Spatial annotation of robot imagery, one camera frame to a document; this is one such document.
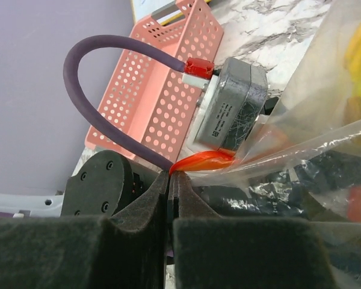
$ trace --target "pink plastic basket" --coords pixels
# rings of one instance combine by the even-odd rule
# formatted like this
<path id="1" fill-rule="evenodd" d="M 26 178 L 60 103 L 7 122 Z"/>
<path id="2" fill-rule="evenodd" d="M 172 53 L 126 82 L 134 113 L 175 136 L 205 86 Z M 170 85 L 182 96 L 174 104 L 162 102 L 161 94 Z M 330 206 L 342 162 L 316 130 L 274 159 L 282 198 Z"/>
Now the pink plastic basket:
<path id="1" fill-rule="evenodd" d="M 185 18 L 161 26 L 152 16 L 135 24 L 130 37 L 156 46 L 186 61 L 199 57 L 213 61 L 223 29 L 203 0 L 176 5 Z M 176 161 L 193 118 L 200 89 L 182 83 L 182 74 L 144 55 L 123 51 L 98 111 L 118 129 L 143 145 Z M 85 145 L 135 155 L 90 127 Z"/>

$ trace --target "clear plastic bag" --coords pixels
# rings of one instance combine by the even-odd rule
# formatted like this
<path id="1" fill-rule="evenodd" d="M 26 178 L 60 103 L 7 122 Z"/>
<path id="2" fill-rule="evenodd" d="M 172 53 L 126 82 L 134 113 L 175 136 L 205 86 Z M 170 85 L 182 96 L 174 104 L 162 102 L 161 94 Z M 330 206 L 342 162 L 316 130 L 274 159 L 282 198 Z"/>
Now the clear plastic bag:
<path id="1" fill-rule="evenodd" d="M 361 1 L 334 2 L 280 101 L 233 164 L 192 178 L 224 216 L 310 220 L 340 288 L 361 288 L 361 65 L 345 64 L 360 27 Z"/>
<path id="2" fill-rule="evenodd" d="M 312 222 L 329 253 L 340 289 L 361 289 L 361 224 Z"/>

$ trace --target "black foam block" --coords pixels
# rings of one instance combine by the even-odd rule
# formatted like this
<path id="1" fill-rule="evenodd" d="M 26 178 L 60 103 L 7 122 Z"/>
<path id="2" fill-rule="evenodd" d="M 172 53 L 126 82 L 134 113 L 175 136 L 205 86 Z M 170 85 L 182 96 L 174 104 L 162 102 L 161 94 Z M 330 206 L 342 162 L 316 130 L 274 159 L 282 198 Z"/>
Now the black foam block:
<path id="1" fill-rule="evenodd" d="M 329 262 L 309 223 L 279 217 L 178 219 L 177 289 L 333 289 Z"/>

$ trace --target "white marble countertop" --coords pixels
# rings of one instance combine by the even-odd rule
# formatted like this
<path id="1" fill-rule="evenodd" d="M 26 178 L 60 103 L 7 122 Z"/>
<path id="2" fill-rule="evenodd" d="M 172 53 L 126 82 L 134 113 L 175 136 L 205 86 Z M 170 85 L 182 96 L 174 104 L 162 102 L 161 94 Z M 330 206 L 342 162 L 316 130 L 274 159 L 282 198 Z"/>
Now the white marble countertop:
<path id="1" fill-rule="evenodd" d="M 280 96 L 303 58 L 332 0 L 212 0 L 214 16 L 224 28 L 215 58 L 229 56 L 262 66 L 270 96 Z M 96 151 L 85 148 L 73 172 Z M 174 268 L 168 266 L 166 288 L 175 288 Z"/>

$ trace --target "lavender wall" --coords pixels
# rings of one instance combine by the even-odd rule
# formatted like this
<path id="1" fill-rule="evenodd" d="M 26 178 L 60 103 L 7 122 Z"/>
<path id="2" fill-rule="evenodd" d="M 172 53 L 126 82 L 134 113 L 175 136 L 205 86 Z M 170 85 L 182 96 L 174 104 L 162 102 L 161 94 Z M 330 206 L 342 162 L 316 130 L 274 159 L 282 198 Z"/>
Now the lavender wall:
<path id="1" fill-rule="evenodd" d="M 64 89 L 64 58 L 87 36 L 132 26 L 129 0 L 0 0 L 0 193 L 64 190 L 88 130 Z M 120 53 L 102 49 L 81 64 L 95 106 Z"/>

